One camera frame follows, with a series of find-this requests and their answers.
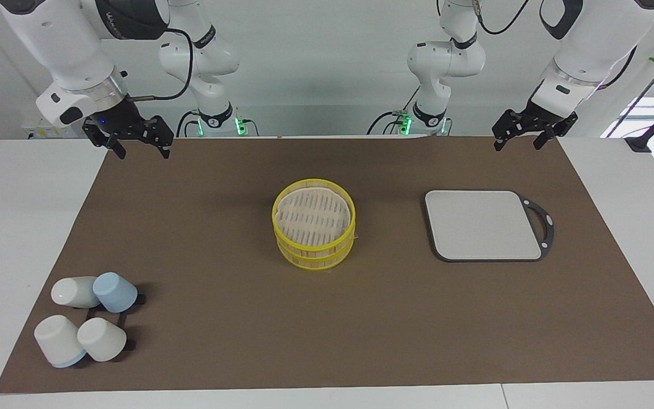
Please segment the yellow steamer lid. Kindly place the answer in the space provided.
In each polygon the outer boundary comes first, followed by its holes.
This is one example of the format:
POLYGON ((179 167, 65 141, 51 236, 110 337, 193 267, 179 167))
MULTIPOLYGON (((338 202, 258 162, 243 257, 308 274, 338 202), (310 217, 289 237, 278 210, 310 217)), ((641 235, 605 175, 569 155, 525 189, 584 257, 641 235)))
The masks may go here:
POLYGON ((276 238, 303 258, 337 254, 355 237, 355 202, 342 186, 307 178, 286 186, 271 210, 276 238))

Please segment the yellow bamboo steamer tier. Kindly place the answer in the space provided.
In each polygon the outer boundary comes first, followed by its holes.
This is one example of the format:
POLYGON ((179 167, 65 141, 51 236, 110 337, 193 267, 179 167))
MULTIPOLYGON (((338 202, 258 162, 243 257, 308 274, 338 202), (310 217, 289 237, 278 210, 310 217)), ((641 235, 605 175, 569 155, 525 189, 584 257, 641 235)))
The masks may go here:
POLYGON ((319 272, 332 269, 343 262, 355 243, 356 235, 340 237, 337 241, 327 244, 326 248, 316 248, 295 244, 279 231, 274 231, 276 243, 282 256, 292 266, 306 271, 319 272))

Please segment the white power box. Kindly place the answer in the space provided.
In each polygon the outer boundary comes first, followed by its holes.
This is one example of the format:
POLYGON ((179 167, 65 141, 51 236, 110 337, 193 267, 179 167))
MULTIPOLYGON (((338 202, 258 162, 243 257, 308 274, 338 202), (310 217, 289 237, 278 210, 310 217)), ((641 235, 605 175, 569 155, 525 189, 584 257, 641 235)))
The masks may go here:
POLYGON ((55 127, 44 118, 29 118, 23 121, 21 129, 28 139, 81 139, 82 130, 73 126, 55 127))

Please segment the light blue cup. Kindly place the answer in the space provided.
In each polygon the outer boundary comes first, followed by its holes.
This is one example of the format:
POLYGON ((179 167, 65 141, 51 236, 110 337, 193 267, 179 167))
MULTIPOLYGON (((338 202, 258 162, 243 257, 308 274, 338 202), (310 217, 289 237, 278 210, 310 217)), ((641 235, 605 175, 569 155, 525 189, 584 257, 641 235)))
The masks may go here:
POLYGON ((93 291, 102 306, 113 314, 119 314, 135 305, 138 289, 116 272, 99 275, 93 284, 93 291))

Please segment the brown table mat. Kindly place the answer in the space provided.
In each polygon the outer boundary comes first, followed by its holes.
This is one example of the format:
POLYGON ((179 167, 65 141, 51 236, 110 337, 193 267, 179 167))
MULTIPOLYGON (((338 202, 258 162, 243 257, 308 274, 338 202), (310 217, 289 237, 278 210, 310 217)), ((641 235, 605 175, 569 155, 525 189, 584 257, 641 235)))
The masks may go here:
POLYGON ((0 393, 654 380, 654 306, 558 142, 488 137, 180 140, 106 155, 0 377, 0 393), (323 178, 357 208, 327 272, 291 266, 270 210, 323 178), (556 227, 538 262, 444 262, 423 199, 506 189, 556 227), (147 295, 116 362, 56 369, 35 326, 58 279, 115 271, 147 295))

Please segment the white cup with blue base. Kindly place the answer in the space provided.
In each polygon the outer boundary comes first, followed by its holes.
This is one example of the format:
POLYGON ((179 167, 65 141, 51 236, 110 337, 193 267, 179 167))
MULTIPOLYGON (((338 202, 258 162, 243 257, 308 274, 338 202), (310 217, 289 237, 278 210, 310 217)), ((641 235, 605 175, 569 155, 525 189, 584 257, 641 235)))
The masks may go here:
POLYGON ((86 355, 77 332, 78 327, 70 319, 55 314, 40 321, 33 334, 47 362, 62 369, 77 364, 86 355))

